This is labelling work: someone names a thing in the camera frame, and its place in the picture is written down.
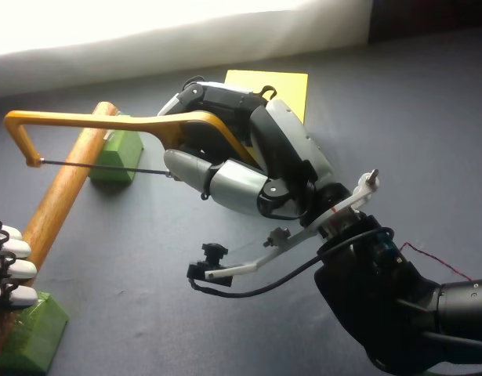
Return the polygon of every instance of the green foam block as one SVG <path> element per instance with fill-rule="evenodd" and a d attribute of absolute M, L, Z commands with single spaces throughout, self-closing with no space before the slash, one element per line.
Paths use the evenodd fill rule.
<path fill-rule="evenodd" d="M 136 168 L 140 161 L 143 143 L 138 132 L 112 131 L 105 140 L 96 160 L 97 165 Z M 131 183 L 135 172 L 91 168 L 89 178 L 95 182 Z"/>
<path fill-rule="evenodd" d="M 50 294 L 24 309 L 0 352 L 0 369 L 45 373 L 53 360 L 69 316 Z"/>

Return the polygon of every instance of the wooden dowel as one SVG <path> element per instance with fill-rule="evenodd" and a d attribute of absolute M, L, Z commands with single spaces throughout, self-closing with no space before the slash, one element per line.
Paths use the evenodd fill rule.
<path fill-rule="evenodd" d="M 101 102 L 93 112 L 98 115 L 116 115 L 118 109 L 111 103 Z M 67 161 L 75 163 L 95 163 L 101 148 L 106 129 L 84 128 L 68 154 Z M 45 261 L 49 249 L 53 245 L 75 198 L 84 184 L 88 168 L 63 166 L 53 180 L 40 205 L 31 217 L 23 232 L 23 240 L 31 247 L 28 261 L 33 262 L 39 270 Z M 26 283 L 30 286 L 33 280 Z M 0 313 L 0 351 L 7 335 L 13 329 L 16 312 Z"/>

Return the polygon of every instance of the robotic arm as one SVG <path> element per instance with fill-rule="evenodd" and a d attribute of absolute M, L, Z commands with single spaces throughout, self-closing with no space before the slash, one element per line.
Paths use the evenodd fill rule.
<path fill-rule="evenodd" d="M 482 363 L 482 280 L 444 285 L 427 280 L 400 253 L 393 231 L 359 211 L 379 187 L 378 170 L 364 174 L 348 191 L 335 181 L 320 148 L 280 99 L 255 108 L 243 133 L 249 135 L 261 170 L 178 150 L 165 152 L 166 166 L 203 199 L 251 215 L 299 219 L 303 229 L 293 236 L 275 229 L 263 244 L 270 251 L 240 265 L 220 265 L 227 249 L 204 244 L 206 260 L 190 264 L 187 273 L 195 290 L 225 298 L 259 295 L 322 262 L 315 273 L 317 288 L 377 368 L 414 374 L 443 361 Z M 229 293 L 195 283 L 230 286 L 233 276 L 255 272 L 316 235 L 326 240 L 317 256 L 267 287 Z"/>

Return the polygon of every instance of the yellow paper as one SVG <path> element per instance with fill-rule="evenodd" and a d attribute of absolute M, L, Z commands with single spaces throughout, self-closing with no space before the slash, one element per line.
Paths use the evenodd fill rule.
<path fill-rule="evenodd" d="M 284 100 L 303 123 L 308 77 L 305 73 L 229 70 L 225 83 L 249 88 L 253 92 L 260 92 L 266 85 L 273 86 L 277 90 L 276 98 Z M 263 97 L 269 99 L 271 95 L 272 92 L 267 92 Z"/>

